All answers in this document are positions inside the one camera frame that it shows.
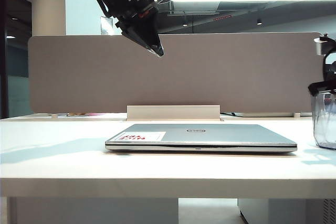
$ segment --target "clear plastic cup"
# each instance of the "clear plastic cup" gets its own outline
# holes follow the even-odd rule
[[[336,94],[321,93],[311,101],[317,145],[336,150]]]

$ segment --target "desk partition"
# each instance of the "desk partition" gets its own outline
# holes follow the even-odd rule
[[[311,111],[319,33],[160,35],[165,55],[123,36],[29,41],[36,113],[126,112],[127,105],[216,105],[222,112]]]

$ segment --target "white desk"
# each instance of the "white desk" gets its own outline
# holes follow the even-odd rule
[[[1,195],[172,200],[336,197],[336,152],[315,146],[311,118],[217,122],[260,124],[298,143],[298,150],[288,155],[115,154],[104,149],[105,140],[133,123],[122,118],[2,120]]]

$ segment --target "laptop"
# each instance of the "laptop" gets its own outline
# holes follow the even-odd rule
[[[105,142],[113,151],[286,153],[297,144],[257,124],[134,124]]]

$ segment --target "white sticker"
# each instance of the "white sticker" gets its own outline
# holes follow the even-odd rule
[[[111,140],[117,142],[159,142],[165,133],[165,131],[122,132]]]

